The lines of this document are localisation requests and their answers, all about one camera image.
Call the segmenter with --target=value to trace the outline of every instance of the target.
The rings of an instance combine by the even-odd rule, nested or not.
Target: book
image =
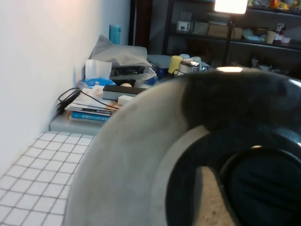
[[[112,116],[116,111],[105,110],[103,108],[96,108],[96,107],[88,107],[85,105],[78,105],[71,103],[68,105],[65,110],[74,111],[74,112],[82,112],[82,113],[90,113],[90,114],[98,114],[98,115],[105,115],[105,116]]]
[[[84,105],[88,108],[95,107],[95,108],[100,108],[100,110],[104,109],[106,111],[116,111],[117,109],[120,108],[120,105],[116,101],[103,100],[103,86],[95,85],[92,89],[82,89],[82,92],[88,94],[89,96],[95,98],[96,100],[108,106],[95,101],[94,99],[86,96],[83,93],[81,93],[69,106],[72,106],[72,104],[78,104],[78,105]]]
[[[70,111],[68,114],[68,119],[79,119],[79,120],[91,120],[91,121],[108,121],[110,116],[97,115],[97,114],[88,114],[81,112]]]

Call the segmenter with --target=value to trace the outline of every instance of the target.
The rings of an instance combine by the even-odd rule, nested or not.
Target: lamp
[[[248,0],[215,0],[214,10],[216,12],[230,14],[230,21],[228,23],[226,51],[222,61],[223,66],[225,66],[227,62],[232,30],[235,27],[233,14],[244,14],[246,12],[247,4],[248,4]]]

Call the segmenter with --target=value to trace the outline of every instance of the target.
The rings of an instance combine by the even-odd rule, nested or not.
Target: metal container
[[[200,64],[193,59],[184,59],[180,63],[180,69],[178,72],[178,76],[183,74],[191,73],[191,72],[199,72]]]

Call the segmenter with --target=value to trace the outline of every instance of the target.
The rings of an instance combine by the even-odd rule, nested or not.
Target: blue book
[[[82,112],[71,112],[68,119],[84,119],[84,120],[93,120],[93,121],[108,121],[109,116],[98,115],[98,114],[88,114]]]

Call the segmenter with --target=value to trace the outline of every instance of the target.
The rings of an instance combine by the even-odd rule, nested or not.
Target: cardboard box
[[[199,34],[199,35],[207,35],[208,27],[209,27],[209,23],[203,23],[203,22],[196,21],[194,23],[193,33]]]
[[[232,39],[241,39],[243,34],[243,29],[239,27],[235,27],[232,31]],[[226,25],[216,25],[210,24],[208,30],[209,36],[220,37],[220,38],[227,38],[228,35],[228,26]]]

